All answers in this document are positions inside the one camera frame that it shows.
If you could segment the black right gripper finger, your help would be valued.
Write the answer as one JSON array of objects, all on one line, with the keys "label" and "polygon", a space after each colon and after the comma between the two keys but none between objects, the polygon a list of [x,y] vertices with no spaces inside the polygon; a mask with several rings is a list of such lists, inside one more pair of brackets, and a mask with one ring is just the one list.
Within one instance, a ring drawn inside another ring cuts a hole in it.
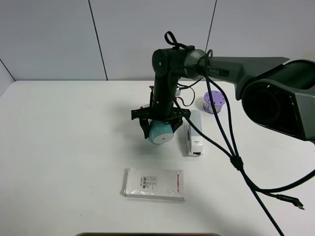
[{"label": "black right gripper finger", "polygon": [[173,133],[176,132],[176,130],[183,124],[183,120],[182,119],[174,119],[170,122],[171,128]]}]

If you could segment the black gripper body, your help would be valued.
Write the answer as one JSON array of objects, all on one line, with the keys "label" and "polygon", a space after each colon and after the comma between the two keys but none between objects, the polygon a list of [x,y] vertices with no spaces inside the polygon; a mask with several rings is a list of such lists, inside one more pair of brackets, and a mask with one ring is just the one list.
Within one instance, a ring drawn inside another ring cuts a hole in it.
[{"label": "black gripper body", "polygon": [[189,109],[178,108],[176,101],[177,86],[150,86],[150,103],[148,107],[131,110],[131,119],[159,120],[168,123],[177,123],[183,117],[190,118]]}]

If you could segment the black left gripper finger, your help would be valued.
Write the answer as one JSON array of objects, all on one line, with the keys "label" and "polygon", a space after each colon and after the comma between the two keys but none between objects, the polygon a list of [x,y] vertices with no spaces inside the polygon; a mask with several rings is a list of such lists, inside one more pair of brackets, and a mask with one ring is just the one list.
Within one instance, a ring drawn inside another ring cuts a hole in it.
[{"label": "black left gripper finger", "polygon": [[146,118],[140,118],[139,119],[139,124],[140,127],[143,130],[144,133],[144,138],[147,139],[150,133],[150,124],[149,124],[149,120]]}]

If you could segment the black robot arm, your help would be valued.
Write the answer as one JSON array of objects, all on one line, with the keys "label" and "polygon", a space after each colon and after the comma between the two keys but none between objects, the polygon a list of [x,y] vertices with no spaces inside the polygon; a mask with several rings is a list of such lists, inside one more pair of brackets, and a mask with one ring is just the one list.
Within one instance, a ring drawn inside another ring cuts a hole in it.
[{"label": "black robot arm", "polygon": [[198,80],[204,74],[235,86],[235,97],[256,124],[302,141],[315,140],[315,64],[283,57],[207,57],[189,46],[158,49],[152,56],[155,83],[147,108],[131,111],[144,135],[149,120],[160,120],[177,130],[183,116],[174,107],[180,78]]}]

